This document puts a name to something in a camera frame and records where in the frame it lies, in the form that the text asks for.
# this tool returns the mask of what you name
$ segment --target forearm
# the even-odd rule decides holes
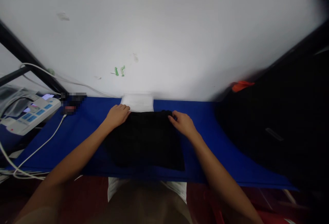
[[[101,124],[96,131],[68,154],[41,182],[17,216],[16,221],[41,206],[57,209],[64,196],[66,183],[80,173],[110,131],[108,127]]]
[[[110,133],[101,124],[86,140],[68,154],[45,178],[40,187],[64,184],[77,176],[89,162],[104,138]]]
[[[252,223],[262,223],[245,193],[211,152],[201,135],[193,135],[190,142],[195,149],[210,187],[218,194],[222,202],[238,214],[248,218]]]

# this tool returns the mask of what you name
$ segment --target folded clothing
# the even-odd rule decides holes
[[[119,167],[161,166],[184,171],[179,135],[170,123],[171,111],[131,113],[104,144]]]

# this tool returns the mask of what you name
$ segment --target green stain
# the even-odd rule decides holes
[[[119,75],[119,73],[118,73],[118,68],[115,67],[114,70],[115,70],[115,75],[118,76],[118,75]]]
[[[124,72],[123,70],[125,69],[125,66],[121,67],[120,70],[121,70],[121,76],[124,76]]]

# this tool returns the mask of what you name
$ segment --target hand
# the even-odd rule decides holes
[[[117,128],[119,125],[123,124],[131,113],[130,107],[126,105],[115,105],[109,111],[106,119],[103,121],[103,125],[109,130]]]
[[[174,127],[179,130],[183,135],[185,135],[188,139],[193,139],[196,135],[199,135],[198,131],[196,130],[192,119],[184,113],[180,113],[177,111],[172,112],[173,116],[177,118],[177,121],[168,116],[170,122],[174,125]]]

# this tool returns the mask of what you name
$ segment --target blue tablecloth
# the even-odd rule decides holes
[[[105,119],[109,109],[121,99],[87,97],[78,111],[67,116],[56,135],[24,165],[24,170],[51,171],[66,155],[83,142]],[[218,125],[211,102],[154,100],[154,111],[177,110],[187,113],[204,138],[211,151],[241,186],[295,189],[281,175],[266,170],[243,155],[226,137]],[[19,165],[39,148],[56,130],[62,115],[61,108],[47,122],[29,146],[14,161]],[[116,167],[103,145],[83,169],[83,175],[138,178],[145,180],[206,182],[194,150],[185,137],[181,137],[185,171],[179,172],[161,167],[119,168]]]

